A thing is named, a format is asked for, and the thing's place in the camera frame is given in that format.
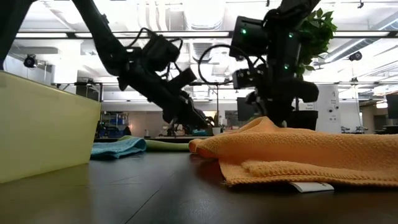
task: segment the dark table surface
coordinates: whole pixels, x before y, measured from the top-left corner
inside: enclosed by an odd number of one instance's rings
[[[229,188],[216,161],[142,153],[1,184],[0,223],[398,223],[398,191]]]

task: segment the security camera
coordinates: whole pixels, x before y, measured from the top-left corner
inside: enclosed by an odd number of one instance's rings
[[[37,67],[36,55],[27,55],[24,60],[24,65],[27,68],[35,68]]]
[[[348,57],[348,60],[350,60],[350,61],[361,60],[361,59],[362,59],[362,53],[361,52],[353,53],[352,55],[350,55]]]

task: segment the yellow bin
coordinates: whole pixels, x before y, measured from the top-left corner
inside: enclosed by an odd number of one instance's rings
[[[0,183],[87,163],[101,103],[0,71]]]

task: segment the blue towel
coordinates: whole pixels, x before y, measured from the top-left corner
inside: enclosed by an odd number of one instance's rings
[[[119,159],[120,156],[145,151],[147,144],[142,138],[131,138],[117,142],[96,142],[91,150],[92,158],[100,157],[115,157]]]

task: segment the towel tag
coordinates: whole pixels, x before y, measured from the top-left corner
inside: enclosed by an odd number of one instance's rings
[[[324,190],[334,190],[333,186],[328,183],[320,182],[290,182],[299,192],[318,192]]]

